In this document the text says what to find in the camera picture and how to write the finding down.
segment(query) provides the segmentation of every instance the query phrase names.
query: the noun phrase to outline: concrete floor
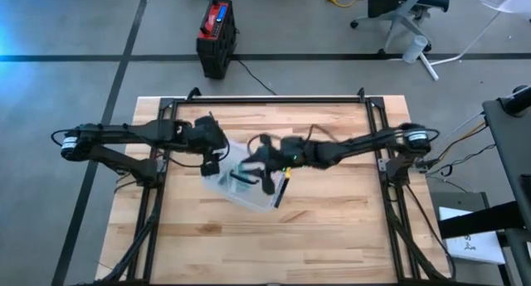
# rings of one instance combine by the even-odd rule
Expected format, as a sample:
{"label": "concrete floor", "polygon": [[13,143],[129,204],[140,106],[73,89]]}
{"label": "concrete floor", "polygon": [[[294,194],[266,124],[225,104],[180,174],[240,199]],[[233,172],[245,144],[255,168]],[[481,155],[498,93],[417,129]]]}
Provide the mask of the concrete floor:
{"label": "concrete floor", "polygon": [[[324,0],[233,0],[241,31],[237,53],[374,53],[384,24],[348,23],[366,2],[341,9]],[[0,0],[0,55],[121,54],[139,0]],[[193,54],[207,0],[149,0],[134,54]],[[451,0],[423,27],[434,53],[455,53],[494,11],[476,0]],[[404,51],[402,34],[390,52]],[[503,15],[475,53],[530,52],[531,25]],[[282,95],[405,95],[415,122],[449,133],[481,110],[481,103],[529,83],[531,61],[462,61],[437,67],[433,82],[420,64],[399,61],[248,61],[253,73]],[[99,122],[118,63],[0,64],[0,280],[6,285],[49,284],[71,219],[86,163],[66,162],[49,139],[57,129]],[[266,95],[237,63],[226,79],[205,79],[197,62],[129,63],[113,123],[129,122],[141,95]],[[492,143],[482,133],[460,145],[474,152]],[[448,160],[458,158],[456,150]],[[455,169],[455,182],[486,191],[491,205],[513,199],[497,152]],[[93,279],[113,199],[116,176],[100,167],[67,283]],[[433,191],[454,191],[430,181]],[[461,264],[459,280],[499,284],[492,266]]]}

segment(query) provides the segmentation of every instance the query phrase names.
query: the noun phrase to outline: butcher block table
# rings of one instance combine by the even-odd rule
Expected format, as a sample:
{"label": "butcher block table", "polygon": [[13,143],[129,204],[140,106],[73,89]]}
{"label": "butcher block table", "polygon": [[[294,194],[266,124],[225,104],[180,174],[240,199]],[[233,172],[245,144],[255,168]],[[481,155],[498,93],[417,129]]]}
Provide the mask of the butcher block table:
{"label": "butcher block table", "polygon": [[[383,98],[390,126],[410,121],[403,96]],[[133,124],[156,119],[159,101],[159,97],[138,98]],[[209,112],[227,137],[239,143],[264,132],[306,136],[311,124],[319,124],[340,140],[370,132],[364,104],[184,104],[178,106],[177,118],[193,123]],[[319,131],[312,138],[327,139]],[[125,152],[146,158],[149,149],[131,144]],[[182,153],[172,157],[201,162],[200,157]],[[437,229],[424,176],[411,172],[410,179]],[[151,284],[397,281],[373,153],[344,159],[326,171],[294,169],[279,208],[267,213],[237,206],[206,190],[197,168],[169,164],[165,186]],[[136,185],[116,192],[97,279],[109,273],[133,241],[141,194],[142,188]],[[406,203],[414,240],[448,275],[444,252],[407,191]],[[137,277],[142,275],[146,244],[147,240],[139,254]],[[411,277],[407,252],[401,240],[399,244],[406,276]]]}

